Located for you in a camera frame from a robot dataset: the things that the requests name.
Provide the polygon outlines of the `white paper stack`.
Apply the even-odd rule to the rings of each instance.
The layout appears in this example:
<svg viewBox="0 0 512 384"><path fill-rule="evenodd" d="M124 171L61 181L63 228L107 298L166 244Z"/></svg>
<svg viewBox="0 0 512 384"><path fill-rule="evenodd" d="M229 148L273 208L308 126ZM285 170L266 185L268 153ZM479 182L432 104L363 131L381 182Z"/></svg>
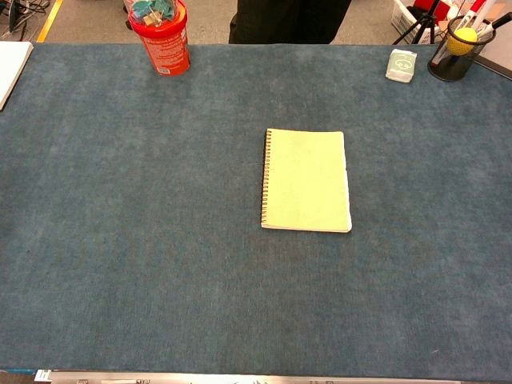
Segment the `white paper stack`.
<svg viewBox="0 0 512 384"><path fill-rule="evenodd" d="M33 50L31 42L0 41L0 111Z"/></svg>

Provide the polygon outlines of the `metal table edge rail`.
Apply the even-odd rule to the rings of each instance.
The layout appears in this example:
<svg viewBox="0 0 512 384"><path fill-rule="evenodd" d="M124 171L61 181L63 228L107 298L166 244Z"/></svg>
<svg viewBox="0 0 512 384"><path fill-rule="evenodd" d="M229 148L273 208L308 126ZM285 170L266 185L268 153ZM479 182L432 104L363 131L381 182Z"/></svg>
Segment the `metal table edge rail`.
<svg viewBox="0 0 512 384"><path fill-rule="evenodd" d="M38 370L34 377L34 384L512 384L512 382Z"/></svg>

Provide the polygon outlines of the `grey flat board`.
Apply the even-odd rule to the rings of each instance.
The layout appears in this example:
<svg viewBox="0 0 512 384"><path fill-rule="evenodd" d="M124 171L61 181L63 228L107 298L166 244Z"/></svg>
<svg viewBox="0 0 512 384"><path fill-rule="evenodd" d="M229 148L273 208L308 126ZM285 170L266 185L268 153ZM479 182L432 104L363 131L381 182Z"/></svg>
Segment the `grey flat board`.
<svg viewBox="0 0 512 384"><path fill-rule="evenodd" d="M512 80L512 42L503 40L487 44L476 63Z"/></svg>

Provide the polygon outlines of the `white pen with black tip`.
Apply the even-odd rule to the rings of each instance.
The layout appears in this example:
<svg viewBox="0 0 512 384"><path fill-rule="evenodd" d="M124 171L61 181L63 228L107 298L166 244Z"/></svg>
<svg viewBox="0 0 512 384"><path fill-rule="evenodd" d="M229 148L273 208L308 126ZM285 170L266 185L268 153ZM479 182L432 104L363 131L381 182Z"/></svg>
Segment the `white pen with black tip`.
<svg viewBox="0 0 512 384"><path fill-rule="evenodd" d="M504 14L503 16L496 19L495 21L493 21L489 24L486 24L486 26L484 28L482 28L478 31L477 36L478 36L478 38L481 38L481 37L487 35L488 33L493 32L497 28L507 24L510 21L512 21L512 11L508 12L507 14Z"/></svg>

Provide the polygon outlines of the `yellow ball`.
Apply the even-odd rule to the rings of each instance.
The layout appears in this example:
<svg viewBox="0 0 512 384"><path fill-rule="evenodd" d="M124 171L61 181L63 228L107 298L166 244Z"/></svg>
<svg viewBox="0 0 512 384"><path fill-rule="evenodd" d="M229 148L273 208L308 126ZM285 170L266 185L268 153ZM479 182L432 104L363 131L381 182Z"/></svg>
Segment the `yellow ball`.
<svg viewBox="0 0 512 384"><path fill-rule="evenodd" d="M449 35L446 48L452 55L463 56L472 51L477 41L477 32L470 27L463 27Z"/></svg>

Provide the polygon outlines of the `black mesh pen holder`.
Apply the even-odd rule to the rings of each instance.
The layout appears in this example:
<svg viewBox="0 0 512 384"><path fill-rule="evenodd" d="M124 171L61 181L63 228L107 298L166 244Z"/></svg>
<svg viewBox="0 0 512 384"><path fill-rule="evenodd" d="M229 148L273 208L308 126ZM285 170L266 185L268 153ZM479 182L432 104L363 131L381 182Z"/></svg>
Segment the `black mesh pen holder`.
<svg viewBox="0 0 512 384"><path fill-rule="evenodd" d="M444 37L439 43L434 56L427 64L427 68L433 76L446 82L455 82L464 78L475 59L482 52L483 48L489 42L492 42L496 35L496 32L493 31L481 38L478 38L478 41L474 43L472 51L468 54L463 56L452 55L446 48L446 43L449 35L456 31L456 27L461 20L462 16L459 16L449 21ZM484 28L486 24L489 24L488 21L484 21L484 23L479 26L478 30L475 31L478 33L478 31Z"/></svg>

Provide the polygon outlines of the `pale green tissue pack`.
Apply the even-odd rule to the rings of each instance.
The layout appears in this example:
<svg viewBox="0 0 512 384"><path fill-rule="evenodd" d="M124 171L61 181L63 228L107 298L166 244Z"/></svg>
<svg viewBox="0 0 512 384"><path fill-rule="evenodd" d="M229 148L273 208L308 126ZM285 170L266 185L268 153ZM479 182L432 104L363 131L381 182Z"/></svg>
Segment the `pale green tissue pack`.
<svg viewBox="0 0 512 384"><path fill-rule="evenodd" d="M386 78L401 83L411 82L417 54L409 50L393 49L386 68Z"/></svg>

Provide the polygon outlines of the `blue felt table mat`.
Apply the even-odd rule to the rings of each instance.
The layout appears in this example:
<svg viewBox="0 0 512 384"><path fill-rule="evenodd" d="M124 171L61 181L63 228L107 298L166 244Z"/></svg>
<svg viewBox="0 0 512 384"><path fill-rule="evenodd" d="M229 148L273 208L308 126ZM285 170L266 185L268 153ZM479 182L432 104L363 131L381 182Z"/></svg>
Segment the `blue felt table mat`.
<svg viewBox="0 0 512 384"><path fill-rule="evenodd" d="M0 369L512 381L512 81L388 46L37 45L0 112ZM260 226L270 127L345 136L348 234Z"/></svg>

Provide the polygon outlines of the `red plastic canister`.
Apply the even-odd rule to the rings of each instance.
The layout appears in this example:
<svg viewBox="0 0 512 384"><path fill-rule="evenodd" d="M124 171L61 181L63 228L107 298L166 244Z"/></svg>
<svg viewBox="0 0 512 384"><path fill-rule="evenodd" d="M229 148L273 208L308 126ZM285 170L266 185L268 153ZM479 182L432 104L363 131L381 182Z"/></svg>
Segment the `red plastic canister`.
<svg viewBox="0 0 512 384"><path fill-rule="evenodd" d="M143 26L128 17L132 30L142 41L150 62L162 76L176 76L190 68L186 24L188 12L182 0L177 0L178 13L171 22L160 26Z"/></svg>

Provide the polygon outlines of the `white marker with red cap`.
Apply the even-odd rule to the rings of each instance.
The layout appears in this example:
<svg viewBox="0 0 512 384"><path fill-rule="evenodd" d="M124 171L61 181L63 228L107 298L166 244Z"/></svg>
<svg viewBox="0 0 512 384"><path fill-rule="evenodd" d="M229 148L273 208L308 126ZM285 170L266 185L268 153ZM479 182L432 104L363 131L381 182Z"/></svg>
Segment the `white marker with red cap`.
<svg viewBox="0 0 512 384"><path fill-rule="evenodd" d="M484 17L491 10L497 0L475 0L471 8L464 14L456 30L471 27L478 30Z"/></svg>

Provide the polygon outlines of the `red object in basket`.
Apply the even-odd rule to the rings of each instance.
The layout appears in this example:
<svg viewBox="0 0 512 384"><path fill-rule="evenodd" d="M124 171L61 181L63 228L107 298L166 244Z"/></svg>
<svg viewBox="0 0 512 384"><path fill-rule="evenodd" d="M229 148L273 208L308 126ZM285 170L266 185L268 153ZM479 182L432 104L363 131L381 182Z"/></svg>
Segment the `red object in basket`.
<svg viewBox="0 0 512 384"><path fill-rule="evenodd" d="M414 15L428 13L434 1L435 0L414 0L413 5L410 7L410 12ZM435 21L440 22L445 20L449 10L450 6L443 0L440 0L434 10Z"/></svg>

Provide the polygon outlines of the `teal binder clips bundle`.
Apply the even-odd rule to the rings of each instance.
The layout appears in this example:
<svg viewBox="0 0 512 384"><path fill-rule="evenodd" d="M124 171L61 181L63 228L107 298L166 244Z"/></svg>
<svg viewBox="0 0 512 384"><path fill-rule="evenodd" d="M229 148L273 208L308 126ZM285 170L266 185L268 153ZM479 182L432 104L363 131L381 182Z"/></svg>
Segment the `teal binder clips bundle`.
<svg viewBox="0 0 512 384"><path fill-rule="evenodd" d="M178 13L177 0L126 0L125 8L131 19L143 26L171 22Z"/></svg>

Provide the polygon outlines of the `yellow spiral notebook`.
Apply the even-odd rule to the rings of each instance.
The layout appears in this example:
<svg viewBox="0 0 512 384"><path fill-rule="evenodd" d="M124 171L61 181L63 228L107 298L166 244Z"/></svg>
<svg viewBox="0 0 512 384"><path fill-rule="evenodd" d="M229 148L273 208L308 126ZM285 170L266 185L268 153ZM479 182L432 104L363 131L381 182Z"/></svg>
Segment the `yellow spiral notebook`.
<svg viewBox="0 0 512 384"><path fill-rule="evenodd" d="M343 132L266 131L261 227L351 232Z"/></svg>

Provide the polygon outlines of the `person in black trousers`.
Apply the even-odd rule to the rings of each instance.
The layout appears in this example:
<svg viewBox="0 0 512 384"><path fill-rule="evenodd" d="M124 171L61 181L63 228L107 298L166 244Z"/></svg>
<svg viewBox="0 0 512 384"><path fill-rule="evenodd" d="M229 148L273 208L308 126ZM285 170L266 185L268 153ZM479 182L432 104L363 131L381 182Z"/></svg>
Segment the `person in black trousers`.
<svg viewBox="0 0 512 384"><path fill-rule="evenodd" d="M352 0L237 0L230 44L330 44Z"/></svg>

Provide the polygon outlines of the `white plastic basket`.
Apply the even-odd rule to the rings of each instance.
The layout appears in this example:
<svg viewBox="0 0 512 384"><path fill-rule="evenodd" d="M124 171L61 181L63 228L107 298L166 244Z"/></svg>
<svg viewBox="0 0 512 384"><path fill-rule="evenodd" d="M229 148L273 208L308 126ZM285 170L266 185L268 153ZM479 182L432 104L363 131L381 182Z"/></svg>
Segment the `white plastic basket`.
<svg viewBox="0 0 512 384"><path fill-rule="evenodd" d="M391 13L391 25L396 29L399 36L403 36L405 32L413 24L416 23L417 18L410 12L409 7L414 5L415 0L394 0L394 7ZM418 24L410 31L401 41L401 44L412 44L418 34L421 25ZM417 44L431 44L438 41L437 33L439 28L435 26L431 29L429 26L424 29L422 36L417 41Z"/></svg>

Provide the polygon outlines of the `black tripod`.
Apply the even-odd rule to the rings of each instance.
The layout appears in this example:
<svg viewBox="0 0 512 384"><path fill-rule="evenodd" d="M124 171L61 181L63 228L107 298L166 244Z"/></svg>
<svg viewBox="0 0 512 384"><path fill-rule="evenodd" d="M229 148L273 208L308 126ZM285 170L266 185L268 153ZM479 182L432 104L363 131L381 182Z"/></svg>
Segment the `black tripod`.
<svg viewBox="0 0 512 384"><path fill-rule="evenodd" d="M397 38L392 45L395 46L399 44L402 40L404 40L409 34L415 32L414 38L411 40L410 45L417 45L421 42L422 37L424 35L425 30L429 29L429 41L428 43L433 45L435 43L435 27L436 27L436 17L435 10L438 7L440 0L433 0L431 7L426 13L423 13L422 16L412 24L404 33L402 33L399 38Z"/></svg>

